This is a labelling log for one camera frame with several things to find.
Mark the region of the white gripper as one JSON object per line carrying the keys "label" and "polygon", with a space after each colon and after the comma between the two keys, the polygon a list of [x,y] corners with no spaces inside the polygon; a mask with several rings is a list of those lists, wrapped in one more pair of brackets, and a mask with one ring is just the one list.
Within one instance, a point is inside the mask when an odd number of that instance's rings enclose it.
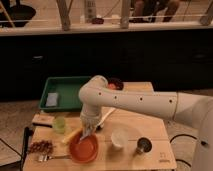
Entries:
{"label": "white gripper", "polygon": [[100,122],[99,116],[88,116],[85,114],[81,114],[80,119],[83,125],[83,130],[90,131],[90,132],[93,132],[96,129],[96,126]]}

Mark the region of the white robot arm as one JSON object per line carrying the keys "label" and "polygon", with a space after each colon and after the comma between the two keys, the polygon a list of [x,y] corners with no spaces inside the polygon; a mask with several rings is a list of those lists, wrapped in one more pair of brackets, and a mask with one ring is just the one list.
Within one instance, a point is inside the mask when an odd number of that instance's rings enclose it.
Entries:
{"label": "white robot arm", "polygon": [[181,92],[112,90],[104,76],[92,77],[79,90],[80,119],[88,136],[102,118],[102,107],[115,107],[173,120],[198,130],[191,171],[213,171],[213,96]]}

